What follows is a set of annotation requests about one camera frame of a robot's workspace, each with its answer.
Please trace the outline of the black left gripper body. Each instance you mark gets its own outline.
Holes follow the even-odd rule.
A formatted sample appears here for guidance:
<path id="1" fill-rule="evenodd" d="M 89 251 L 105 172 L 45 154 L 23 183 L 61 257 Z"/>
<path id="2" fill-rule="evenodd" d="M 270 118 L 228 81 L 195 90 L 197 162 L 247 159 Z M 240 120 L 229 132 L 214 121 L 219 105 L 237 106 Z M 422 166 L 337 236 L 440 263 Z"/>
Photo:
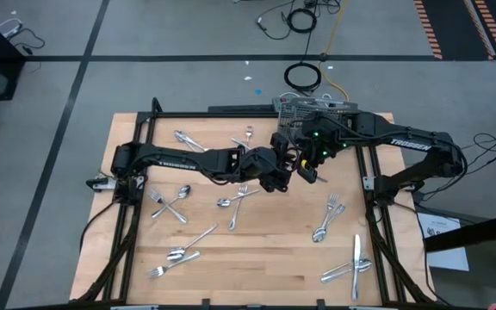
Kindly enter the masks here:
<path id="1" fill-rule="evenodd" d="M 269 193 L 275 190 L 286 192 L 292 174 L 294 154 L 290 153 L 288 140 L 280 133 L 271 135 L 270 145 L 270 149 L 265 148 L 260 152 L 264 168 L 259 183 Z"/>

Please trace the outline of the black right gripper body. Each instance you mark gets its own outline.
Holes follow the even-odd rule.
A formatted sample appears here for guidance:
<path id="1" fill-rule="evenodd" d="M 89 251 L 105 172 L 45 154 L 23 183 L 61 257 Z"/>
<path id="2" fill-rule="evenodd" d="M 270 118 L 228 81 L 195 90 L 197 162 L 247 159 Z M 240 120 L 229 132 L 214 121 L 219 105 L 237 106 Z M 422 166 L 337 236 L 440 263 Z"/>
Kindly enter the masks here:
<path id="1" fill-rule="evenodd" d="M 309 147 L 308 150 L 303 150 L 302 148 L 296 146 L 294 148 L 296 153 L 296 158 L 293 163 L 293 169 L 306 180 L 308 183 L 315 183 L 316 181 L 321 181 L 327 183 L 327 180 L 320 177 L 316 168 L 325 162 L 329 158 L 329 152 L 321 150 L 319 148 L 315 149 Z"/>

